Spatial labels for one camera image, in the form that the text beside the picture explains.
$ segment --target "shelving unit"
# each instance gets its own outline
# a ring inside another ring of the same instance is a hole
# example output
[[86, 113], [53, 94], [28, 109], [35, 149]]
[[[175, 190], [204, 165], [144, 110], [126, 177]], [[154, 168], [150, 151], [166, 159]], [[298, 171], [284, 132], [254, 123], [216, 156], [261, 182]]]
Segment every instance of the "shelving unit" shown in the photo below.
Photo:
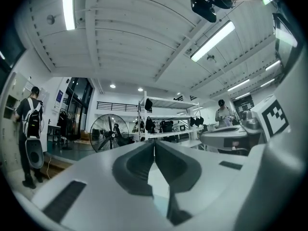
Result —
[[[187, 124], [188, 124], [188, 130], [184, 130], [184, 131], [178, 131], [178, 132], [165, 132], [165, 133], [155, 133], [155, 134], [150, 134], [145, 130], [145, 133], [140, 133], [139, 132], [139, 141], [141, 139], [141, 137], [144, 137], [145, 140], [148, 139], [153, 139], [153, 138], [161, 138], [161, 137], [168, 137], [168, 136], [174, 136], [174, 135], [180, 135], [180, 134], [185, 134], [188, 133], [189, 134], [189, 138], [191, 139], [191, 133], [200, 131], [203, 129], [203, 127], [201, 128], [191, 128], [190, 127], [190, 123], [189, 123], [189, 119], [191, 117], [197, 117], [197, 116], [201, 116], [201, 112], [200, 112], [200, 107], [199, 107], [199, 103], [192, 103], [192, 102], [182, 102], [182, 101], [177, 101], [177, 100], [170, 100], [170, 99], [163, 99], [163, 98], [156, 98], [156, 97], [149, 97], [147, 96], [147, 92], [144, 92], [144, 98], [140, 101], [140, 106], [145, 106], [146, 100], [149, 99], [153, 105], [152, 108], [166, 108], [166, 109], [178, 109], [178, 110], [182, 110], [183, 113], [185, 113], [184, 115], [153, 115], [152, 113], [148, 113], [146, 110], [144, 110], [144, 113], [140, 112], [140, 109], [138, 109], [138, 127], [139, 127], [139, 131], [140, 131], [140, 117], [142, 117], [143, 121], [144, 121], [144, 125], [146, 124], [146, 119], [147, 117], [150, 117], [152, 121], [181, 121], [181, 120], [187, 120]], [[196, 107], [197, 106], [197, 113], [199, 113], [199, 115], [189, 115], [188, 114], [188, 109], [192, 108], [192, 107]]]

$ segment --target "backpack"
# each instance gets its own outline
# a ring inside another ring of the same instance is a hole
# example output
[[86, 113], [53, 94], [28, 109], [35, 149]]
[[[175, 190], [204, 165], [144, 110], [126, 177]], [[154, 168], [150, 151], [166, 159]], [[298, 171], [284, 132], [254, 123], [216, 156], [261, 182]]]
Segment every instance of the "backpack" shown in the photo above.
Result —
[[40, 137], [40, 113], [41, 104], [38, 103], [37, 107], [33, 107], [33, 102], [31, 98], [27, 99], [29, 102], [30, 110], [28, 111], [26, 117], [23, 118], [23, 133], [27, 138], [30, 136]]

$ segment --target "cabinet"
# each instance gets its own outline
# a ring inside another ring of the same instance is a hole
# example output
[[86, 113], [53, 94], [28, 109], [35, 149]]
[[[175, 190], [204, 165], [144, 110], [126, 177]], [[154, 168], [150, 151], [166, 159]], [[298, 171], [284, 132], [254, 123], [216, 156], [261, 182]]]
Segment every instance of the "cabinet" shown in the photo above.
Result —
[[5, 174], [22, 168], [18, 147], [20, 124], [14, 123], [12, 116], [20, 102], [30, 95], [25, 88], [28, 81], [21, 74], [13, 73], [8, 81], [0, 108], [0, 160]]

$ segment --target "cable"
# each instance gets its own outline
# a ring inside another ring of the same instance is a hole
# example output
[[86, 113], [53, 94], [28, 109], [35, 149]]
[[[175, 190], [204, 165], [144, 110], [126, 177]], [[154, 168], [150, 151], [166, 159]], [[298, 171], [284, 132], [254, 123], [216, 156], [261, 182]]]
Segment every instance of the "cable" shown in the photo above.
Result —
[[48, 174], [48, 169], [49, 169], [49, 163], [48, 163], [48, 167], [47, 167], [47, 171], [46, 171], [46, 174], [47, 174], [48, 178], [50, 179], [50, 177], [49, 177], [49, 174]]

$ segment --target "t-shirt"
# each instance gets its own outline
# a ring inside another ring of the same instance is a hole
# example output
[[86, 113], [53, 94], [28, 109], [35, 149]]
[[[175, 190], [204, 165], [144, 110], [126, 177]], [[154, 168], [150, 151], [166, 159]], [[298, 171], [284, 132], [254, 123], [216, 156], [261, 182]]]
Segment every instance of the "t-shirt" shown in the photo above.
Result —
[[[234, 114], [233, 114], [233, 111], [231, 109], [228, 109], [227, 107], [225, 107], [223, 110], [218, 109], [216, 111], [215, 119], [218, 119], [219, 116], [224, 116], [224, 117], [233, 116], [234, 117]], [[219, 121], [219, 128], [223, 128], [223, 127], [226, 127], [225, 120], [220, 120]]]
[[[33, 107], [36, 108], [38, 106], [38, 101], [35, 98], [31, 98]], [[24, 99], [21, 101], [20, 105], [18, 106], [16, 113], [20, 115], [20, 127], [19, 127], [19, 140], [21, 140], [24, 136], [22, 136], [23, 132], [23, 121], [22, 119], [25, 118], [30, 110], [30, 105], [28, 102], [28, 99]], [[39, 110], [40, 114], [40, 119], [42, 120], [42, 114], [43, 114], [43, 109], [42, 107]]]

